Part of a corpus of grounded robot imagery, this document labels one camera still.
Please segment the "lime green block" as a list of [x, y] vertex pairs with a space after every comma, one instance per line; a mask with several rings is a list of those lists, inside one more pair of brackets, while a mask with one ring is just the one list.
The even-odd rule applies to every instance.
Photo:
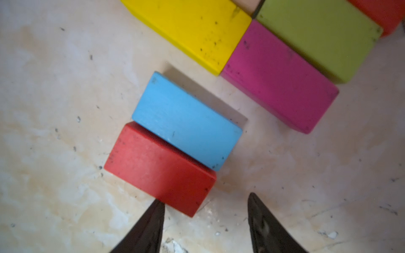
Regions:
[[354, 77], [383, 34], [348, 1], [264, 1], [256, 20], [335, 84]]

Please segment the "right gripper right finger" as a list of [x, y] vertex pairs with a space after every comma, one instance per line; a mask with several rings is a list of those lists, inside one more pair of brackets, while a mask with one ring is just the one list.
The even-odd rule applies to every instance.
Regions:
[[250, 193], [248, 224], [254, 253], [307, 253], [255, 193]]

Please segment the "blue rectangular block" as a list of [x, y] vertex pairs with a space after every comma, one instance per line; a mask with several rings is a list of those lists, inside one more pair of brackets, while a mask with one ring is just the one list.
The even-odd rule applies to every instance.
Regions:
[[151, 76], [132, 119], [214, 171], [220, 171], [243, 133], [159, 72]]

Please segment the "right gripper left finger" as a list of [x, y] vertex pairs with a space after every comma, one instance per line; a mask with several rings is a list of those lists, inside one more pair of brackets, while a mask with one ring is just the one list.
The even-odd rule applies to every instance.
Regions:
[[154, 200], [111, 253], [159, 253], [165, 221], [165, 204]]

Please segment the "red block bottom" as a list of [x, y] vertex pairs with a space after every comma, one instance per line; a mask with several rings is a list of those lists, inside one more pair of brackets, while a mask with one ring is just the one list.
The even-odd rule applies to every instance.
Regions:
[[104, 168], [189, 217], [217, 180], [215, 171], [136, 122], [123, 127]]

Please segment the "natural wood rectangular block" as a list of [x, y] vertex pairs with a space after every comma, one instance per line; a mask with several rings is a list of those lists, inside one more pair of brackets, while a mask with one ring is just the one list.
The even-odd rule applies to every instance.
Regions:
[[258, 8], [261, 0], [232, 0], [232, 2], [249, 16], [252, 16]]

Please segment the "red block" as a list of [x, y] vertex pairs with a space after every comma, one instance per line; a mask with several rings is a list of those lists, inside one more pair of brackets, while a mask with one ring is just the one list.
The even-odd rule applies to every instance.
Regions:
[[189, 217], [217, 180], [215, 171], [136, 122], [123, 127], [104, 168]]
[[382, 37], [392, 34], [405, 18], [405, 0], [349, 0], [383, 28]]

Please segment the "yellow rectangular block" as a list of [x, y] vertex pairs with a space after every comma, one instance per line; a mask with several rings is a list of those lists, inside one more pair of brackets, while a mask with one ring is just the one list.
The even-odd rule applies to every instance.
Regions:
[[138, 20], [215, 76], [220, 75], [252, 22], [232, 1], [132, 0]]

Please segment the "magenta block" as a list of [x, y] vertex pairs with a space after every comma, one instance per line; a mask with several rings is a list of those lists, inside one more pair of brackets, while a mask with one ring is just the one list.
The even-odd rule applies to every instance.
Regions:
[[339, 94], [328, 78], [256, 20], [221, 76], [304, 134], [313, 131]]

